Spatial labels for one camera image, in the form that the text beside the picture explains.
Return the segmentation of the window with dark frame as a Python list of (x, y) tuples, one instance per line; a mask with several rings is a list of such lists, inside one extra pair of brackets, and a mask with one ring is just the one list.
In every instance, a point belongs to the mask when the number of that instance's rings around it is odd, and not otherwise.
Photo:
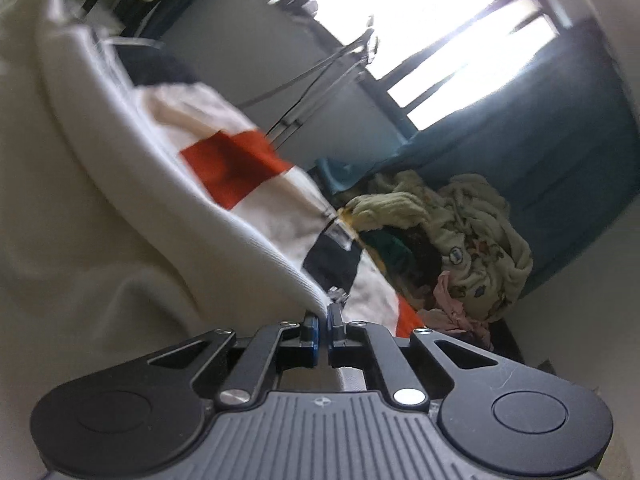
[(369, 55), (362, 86), (404, 136), (483, 99), (567, 28), (550, 0), (271, 0), (327, 47)]

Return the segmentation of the dark green garment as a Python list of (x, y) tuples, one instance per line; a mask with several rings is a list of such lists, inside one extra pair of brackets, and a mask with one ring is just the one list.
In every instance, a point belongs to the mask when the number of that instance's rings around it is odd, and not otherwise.
[(361, 231), (360, 240), (373, 249), (385, 266), (385, 276), (397, 288), (433, 289), (442, 273), (442, 255), (424, 229), (383, 229)]

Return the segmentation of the striped white orange black blanket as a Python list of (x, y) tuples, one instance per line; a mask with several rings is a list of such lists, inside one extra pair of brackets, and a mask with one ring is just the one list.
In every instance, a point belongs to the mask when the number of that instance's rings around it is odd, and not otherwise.
[(108, 40), (153, 138), (209, 199), (262, 234), (322, 292), (341, 290), (345, 318), (407, 337), (423, 323), (383, 278), (318, 186), (266, 136), (156, 42)]

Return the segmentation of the pink garment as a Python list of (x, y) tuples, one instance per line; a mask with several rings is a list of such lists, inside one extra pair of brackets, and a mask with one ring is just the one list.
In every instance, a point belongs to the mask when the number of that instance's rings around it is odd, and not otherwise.
[(432, 292), (434, 307), (421, 309), (418, 317), (431, 330), (469, 342), (485, 350), (494, 350), (489, 327), (466, 314), (464, 305), (449, 292), (449, 272), (442, 271)]

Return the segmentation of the white sweatpants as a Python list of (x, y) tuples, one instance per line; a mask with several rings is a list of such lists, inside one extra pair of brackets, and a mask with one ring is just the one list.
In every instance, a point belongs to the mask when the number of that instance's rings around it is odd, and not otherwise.
[(1, 0), (3, 478), (43, 474), (29, 416), (62, 382), (325, 305), (209, 200), (65, 0)]

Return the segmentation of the cream patterned fleece blanket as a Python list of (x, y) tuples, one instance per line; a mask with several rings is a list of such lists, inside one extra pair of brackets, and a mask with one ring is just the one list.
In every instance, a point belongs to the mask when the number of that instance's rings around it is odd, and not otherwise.
[(477, 321), (493, 323), (521, 295), (532, 250), (512, 226), (510, 207), (479, 174), (460, 174), (438, 191), (413, 170), (376, 174), (368, 192), (343, 207), (358, 232), (419, 228), (442, 257), (448, 290)]

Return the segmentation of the white garment steamer stand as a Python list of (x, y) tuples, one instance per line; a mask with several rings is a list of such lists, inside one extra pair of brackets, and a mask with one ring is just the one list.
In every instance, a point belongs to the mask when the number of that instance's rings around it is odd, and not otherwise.
[(378, 54), (379, 43), (378, 34), (374, 27), (374, 17), (370, 15), (366, 29), (355, 40), (346, 46), (337, 48), (327, 58), (284, 84), (236, 104), (236, 107), (239, 110), (248, 110), (312, 76), (312, 81), (308, 86), (266, 133), (269, 143), (276, 150), (288, 142), (295, 133), (298, 133), (305, 122), (329, 102), (337, 92), (355, 82), (367, 70)]

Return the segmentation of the light blue cloth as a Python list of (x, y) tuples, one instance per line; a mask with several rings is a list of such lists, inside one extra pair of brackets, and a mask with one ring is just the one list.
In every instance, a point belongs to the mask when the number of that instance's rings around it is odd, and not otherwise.
[(316, 160), (309, 170), (311, 179), (316, 182), (324, 196), (332, 198), (357, 184), (371, 170), (371, 164), (352, 164), (329, 157)]

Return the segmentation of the teal right curtain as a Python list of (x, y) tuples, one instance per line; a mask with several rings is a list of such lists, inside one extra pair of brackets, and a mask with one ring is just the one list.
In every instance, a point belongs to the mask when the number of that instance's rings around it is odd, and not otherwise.
[(484, 177), (532, 250), (532, 292), (639, 193), (639, 130), (603, 32), (585, 21), (556, 37), (503, 88), (417, 134), (386, 168), (414, 170), (431, 186)]

